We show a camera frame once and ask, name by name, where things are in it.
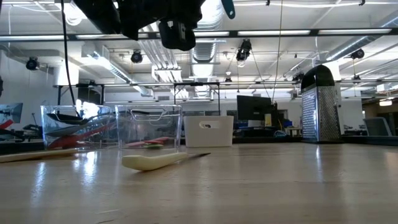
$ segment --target plastic bin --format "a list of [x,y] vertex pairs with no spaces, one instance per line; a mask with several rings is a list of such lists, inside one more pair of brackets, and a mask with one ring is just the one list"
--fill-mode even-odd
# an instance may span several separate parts
[[184,117],[187,147],[231,147],[233,116]]
[[115,112],[120,149],[145,149],[131,153],[145,155],[180,151],[181,106],[117,105]]
[[41,106],[41,112],[48,150],[110,146],[108,133],[116,128],[116,120],[108,106]]

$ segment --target table surface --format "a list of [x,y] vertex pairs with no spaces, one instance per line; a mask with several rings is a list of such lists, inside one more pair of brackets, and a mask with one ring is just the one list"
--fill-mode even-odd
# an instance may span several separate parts
[[121,153],[0,164],[0,223],[397,223],[398,148],[242,144],[152,172]]

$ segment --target black cable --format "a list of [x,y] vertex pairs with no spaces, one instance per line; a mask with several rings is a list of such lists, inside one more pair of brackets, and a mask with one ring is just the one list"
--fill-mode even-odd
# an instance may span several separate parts
[[67,23],[65,19],[65,6],[64,1],[61,0],[61,15],[62,15],[62,29],[63,29],[63,47],[65,48],[65,68],[67,70],[68,77],[68,86],[70,91],[70,96],[72,98],[72,103],[75,106],[75,95],[72,91],[72,84],[70,83],[70,75],[69,75],[69,63],[68,63],[68,42],[67,42]]

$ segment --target green object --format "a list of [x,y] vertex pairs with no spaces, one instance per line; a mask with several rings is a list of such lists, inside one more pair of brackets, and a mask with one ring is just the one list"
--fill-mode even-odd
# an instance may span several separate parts
[[158,149],[158,148],[163,147],[163,145],[162,144],[147,144],[147,145],[144,145],[144,147],[147,149]]

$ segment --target clear plastic container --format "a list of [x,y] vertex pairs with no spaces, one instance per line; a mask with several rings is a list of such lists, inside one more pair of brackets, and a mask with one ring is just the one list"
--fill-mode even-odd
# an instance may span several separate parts
[[101,149],[116,146],[109,130],[116,119],[108,106],[41,106],[45,148]]
[[115,111],[120,149],[146,156],[180,152],[181,106],[117,105]]

